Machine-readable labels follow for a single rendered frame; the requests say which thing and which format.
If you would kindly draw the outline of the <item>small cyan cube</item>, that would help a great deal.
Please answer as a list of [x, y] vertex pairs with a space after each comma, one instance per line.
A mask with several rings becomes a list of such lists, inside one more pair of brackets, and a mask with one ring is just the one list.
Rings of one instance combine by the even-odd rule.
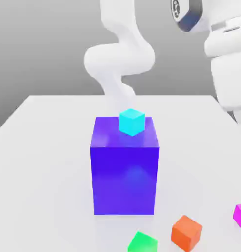
[[145, 113], [128, 109], [119, 113], [119, 131], [135, 136], [145, 130]]

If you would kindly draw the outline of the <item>small orange cube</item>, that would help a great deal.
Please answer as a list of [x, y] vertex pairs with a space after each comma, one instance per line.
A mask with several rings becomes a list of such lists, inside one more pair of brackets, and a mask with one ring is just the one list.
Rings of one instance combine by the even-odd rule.
[[183, 215], [172, 227], [171, 241], [185, 252], [191, 252], [200, 241], [202, 226]]

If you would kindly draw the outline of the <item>large blue box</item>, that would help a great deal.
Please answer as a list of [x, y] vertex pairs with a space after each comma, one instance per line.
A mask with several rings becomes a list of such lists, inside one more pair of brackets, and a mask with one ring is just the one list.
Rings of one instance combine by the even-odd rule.
[[90, 145], [96, 215], [152, 215], [155, 209], [159, 142], [153, 119], [129, 136], [117, 117], [95, 119]]

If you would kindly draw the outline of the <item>small green cube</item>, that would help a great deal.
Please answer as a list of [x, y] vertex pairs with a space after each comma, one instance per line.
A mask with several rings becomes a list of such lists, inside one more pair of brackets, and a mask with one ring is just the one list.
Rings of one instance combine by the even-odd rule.
[[136, 233], [127, 252], [157, 252], [158, 241], [140, 231]]

